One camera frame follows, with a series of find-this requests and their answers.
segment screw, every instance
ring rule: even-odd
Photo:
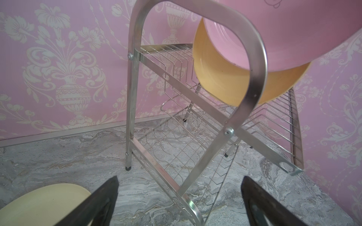
[[[226,136],[232,136],[234,135],[234,129],[230,127],[226,127],[224,131],[224,135]]]
[[[132,53],[129,52],[127,56],[128,56],[128,59],[129,59],[129,60],[133,60],[133,55],[132,55]]]

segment pink bowl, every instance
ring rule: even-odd
[[[362,0],[217,0],[245,15],[263,38],[268,71],[310,62],[337,47],[362,27]],[[207,34],[229,62],[249,69],[234,33],[205,20]]]

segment gray floor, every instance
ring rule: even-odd
[[[140,123],[136,136],[157,122]],[[125,171],[125,127],[0,148],[0,208],[34,189],[74,183],[95,191],[117,175],[111,225],[190,225],[134,158]],[[291,177],[245,143],[235,157],[207,225],[249,225],[240,184],[250,176],[308,225],[357,225],[304,173]]]

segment pink wallpaper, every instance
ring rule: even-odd
[[[126,119],[134,3],[0,3],[0,139]],[[142,44],[192,43],[199,20],[190,11],[161,3],[147,17]],[[167,100],[162,84],[141,66],[138,118],[161,114],[159,105]]]
[[[0,139],[125,120],[134,2],[0,2]],[[161,3],[142,42],[191,43],[199,20]],[[361,40],[362,30],[315,60],[295,86],[306,172],[360,224]],[[136,116],[161,114],[166,100],[160,78],[141,66]]]

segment dish rack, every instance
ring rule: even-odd
[[[129,31],[126,170],[131,169],[133,155],[180,212],[199,226],[205,225],[215,205],[241,140],[286,173],[296,175],[303,169],[301,134],[293,89],[257,106],[267,63],[264,44],[253,25],[215,1],[170,1],[232,30],[244,44],[250,63],[249,88],[240,105],[223,103],[199,84],[193,71],[192,44],[141,46],[146,16],[162,0],[136,1]],[[169,118],[136,138],[140,62],[162,78],[162,90],[169,100],[160,110]],[[265,134],[285,142],[274,142]]]

